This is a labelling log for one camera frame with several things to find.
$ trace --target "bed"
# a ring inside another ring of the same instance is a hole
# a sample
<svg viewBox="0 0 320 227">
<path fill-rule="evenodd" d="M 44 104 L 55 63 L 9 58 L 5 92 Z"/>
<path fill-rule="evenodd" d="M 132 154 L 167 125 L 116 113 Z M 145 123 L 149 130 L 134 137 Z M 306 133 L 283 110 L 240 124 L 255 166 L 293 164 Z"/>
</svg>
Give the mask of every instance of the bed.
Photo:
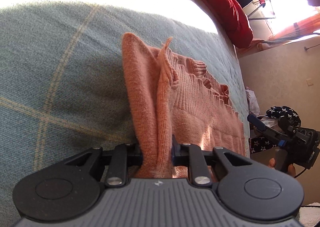
<svg viewBox="0 0 320 227">
<path fill-rule="evenodd" d="M 0 0 L 0 226 L 24 176 L 86 148 L 135 142 L 121 36 L 202 60 L 248 106 L 234 46 L 200 0 Z M 246 141 L 246 152 L 249 155 Z"/>
</svg>

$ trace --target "wall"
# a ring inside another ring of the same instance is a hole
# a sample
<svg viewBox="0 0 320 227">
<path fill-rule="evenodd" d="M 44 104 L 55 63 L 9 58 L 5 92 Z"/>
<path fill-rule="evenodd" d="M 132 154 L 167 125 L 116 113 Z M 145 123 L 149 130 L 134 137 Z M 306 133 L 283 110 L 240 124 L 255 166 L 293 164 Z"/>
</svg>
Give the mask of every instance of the wall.
<svg viewBox="0 0 320 227">
<path fill-rule="evenodd" d="M 239 59 L 245 86 L 256 94 L 262 114 L 271 106 L 286 105 L 300 116 L 302 126 L 320 131 L 320 37 L 293 42 Z M 313 86 L 306 79 L 311 78 Z M 272 151 L 255 159 L 267 163 Z M 320 202 L 320 156 L 298 181 L 305 190 L 305 204 Z"/>
</svg>

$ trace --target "star-patterned fabric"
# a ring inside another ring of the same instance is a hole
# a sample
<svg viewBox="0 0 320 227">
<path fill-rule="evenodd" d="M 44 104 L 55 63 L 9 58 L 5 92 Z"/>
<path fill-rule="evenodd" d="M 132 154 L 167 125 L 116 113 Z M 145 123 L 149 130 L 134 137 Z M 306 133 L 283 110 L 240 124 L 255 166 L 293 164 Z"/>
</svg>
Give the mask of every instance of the star-patterned fabric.
<svg viewBox="0 0 320 227">
<path fill-rule="evenodd" d="M 266 111 L 266 116 L 272 119 L 279 119 L 281 116 L 285 116 L 293 126 L 301 126 L 301 120 L 298 113 L 288 106 L 273 106 Z M 257 153 L 277 146 L 263 136 L 252 138 L 249 140 L 249 143 L 250 153 Z"/>
</svg>

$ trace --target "finger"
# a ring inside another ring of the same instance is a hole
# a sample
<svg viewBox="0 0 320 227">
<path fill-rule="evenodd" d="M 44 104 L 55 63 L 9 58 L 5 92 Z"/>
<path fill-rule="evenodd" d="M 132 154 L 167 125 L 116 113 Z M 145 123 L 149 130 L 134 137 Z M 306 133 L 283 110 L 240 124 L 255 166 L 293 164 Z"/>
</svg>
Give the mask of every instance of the finger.
<svg viewBox="0 0 320 227">
<path fill-rule="evenodd" d="M 274 166 L 276 165 L 276 160 L 274 158 L 269 160 L 269 166 L 274 168 Z"/>
<path fill-rule="evenodd" d="M 288 174 L 293 177 L 296 176 L 296 169 L 292 164 L 288 167 Z"/>
</svg>

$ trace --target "knit fabric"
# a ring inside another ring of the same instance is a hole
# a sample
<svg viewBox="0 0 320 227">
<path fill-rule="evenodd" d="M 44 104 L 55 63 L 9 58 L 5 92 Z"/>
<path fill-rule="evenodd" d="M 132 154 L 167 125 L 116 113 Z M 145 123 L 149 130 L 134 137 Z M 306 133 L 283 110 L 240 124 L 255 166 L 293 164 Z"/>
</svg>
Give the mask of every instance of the knit fabric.
<svg viewBox="0 0 320 227">
<path fill-rule="evenodd" d="M 124 79 L 143 165 L 136 177 L 186 177 L 171 163 L 172 134 L 179 143 L 203 150 L 223 146 L 245 155 L 243 124 L 206 65 L 173 53 L 169 38 L 161 49 L 137 36 L 122 39 Z"/>
</svg>

